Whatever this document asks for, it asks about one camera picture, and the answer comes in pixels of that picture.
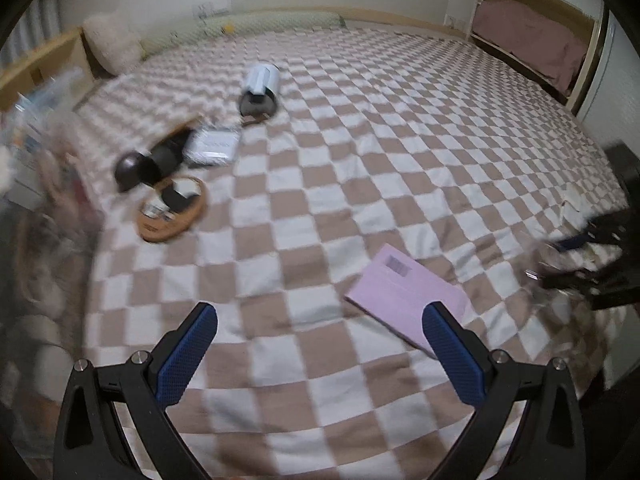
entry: white pillow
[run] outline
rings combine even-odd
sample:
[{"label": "white pillow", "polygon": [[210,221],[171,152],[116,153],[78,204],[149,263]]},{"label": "white pillow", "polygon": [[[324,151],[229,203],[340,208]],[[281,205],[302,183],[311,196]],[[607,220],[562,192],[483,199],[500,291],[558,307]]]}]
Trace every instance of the white pillow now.
[{"label": "white pillow", "polygon": [[120,75],[140,63],[140,38],[119,15],[94,14],[82,29],[95,59],[110,74]]}]

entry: brown and white checkered blanket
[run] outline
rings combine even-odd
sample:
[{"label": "brown and white checkered blanket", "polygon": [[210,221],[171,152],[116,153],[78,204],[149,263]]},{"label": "brown and white checkered blanket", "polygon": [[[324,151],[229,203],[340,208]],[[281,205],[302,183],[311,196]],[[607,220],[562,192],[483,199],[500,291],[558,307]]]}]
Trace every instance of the brown and white checkered blanket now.
[{"label": "brown and white checkered blanket", "polygon": [[[114,161],[194,113],[237,122],[257,60],[282,70],[280,111],[244,131],[233,166],[191,172],[209,193],[199,224],[144,243],[133,219],[146,190],[117,196]],[[562,232],[567,183],[596,211],[624,199],[564,108],[470,44],[371,30],[222,38],[153,57],[79,114],[106,213],[88,355],[122,362],[198,300],[215,304],[218,335],[168,410],[212,475],[421,479],[444,457],[470,408],[437,361],[343,299],[386,242],[467,293],[466,326],[490,348],[564,356],[580,393],[623,320],[579,302],[534,308],[520,288],[518,233]]]}]

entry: pink notebook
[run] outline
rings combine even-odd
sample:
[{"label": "pink notebook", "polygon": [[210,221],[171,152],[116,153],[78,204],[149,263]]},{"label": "pink notebook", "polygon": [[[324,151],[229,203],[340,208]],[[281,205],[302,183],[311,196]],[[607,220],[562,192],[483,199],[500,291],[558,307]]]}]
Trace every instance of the pink notebook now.
[{"label": "pink notebook", "polygon": [[469,304],[462,290],[389,244],[364,269],[346,298],[428,352],[433,351],[422,333],[424,307],[432,301],[441,301],[462,322]]}]

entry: silver bolt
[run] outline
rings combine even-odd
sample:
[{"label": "silver bolt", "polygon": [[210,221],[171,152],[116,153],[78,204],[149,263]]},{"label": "silver bolt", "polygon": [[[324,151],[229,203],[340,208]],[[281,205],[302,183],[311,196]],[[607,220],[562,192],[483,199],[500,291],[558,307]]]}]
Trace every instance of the silver bolt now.
[{"label": "silver bolt", "polygon": [[559,372],[561,372],[562,370],[564,370],[566,368],[566,363],[564,362],[563,359],[561,359],[559,357],[554,357],[553,360],[551,361],[551,364]]},{"label": "silver bolt", "polygon": [[78,361],[76,361],[74,363],[74,370],[76,372],[82,372],[85,368],[87,368],[89,365],[89,361],[87,361],[86,359],[78,359]]},{"label": "silver bolt", "polygon": [[135,365],[141,365],[146,362],[147,359],[149,359],[149,352],[145,350],[136,350],[131,354],[131,361]]},{"label": "silver bolt", "polygon": [[499,365],[509,360],[509,354],[507,354],[507,352],[505,352],[504,350],[494,350],[493,352],[491,352],[491,357]]}]

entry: barcode label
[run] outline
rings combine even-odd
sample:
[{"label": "barcode label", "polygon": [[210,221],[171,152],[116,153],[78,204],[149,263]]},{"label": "barcode label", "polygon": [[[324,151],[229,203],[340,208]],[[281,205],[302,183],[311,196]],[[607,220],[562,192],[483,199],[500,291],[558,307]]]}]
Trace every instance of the barcode label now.
[{"label": "barcode label", "polygon": [[396,274],[400,274],[400,276],[402,276],[403,278],[405,278],[409,273],[409,271],[411,270],[404,263],[402,263],[397,258],[394,258],[393,256],[389,256],[386,259],[385,265],[389,267],[389,269],[391,269]]}]

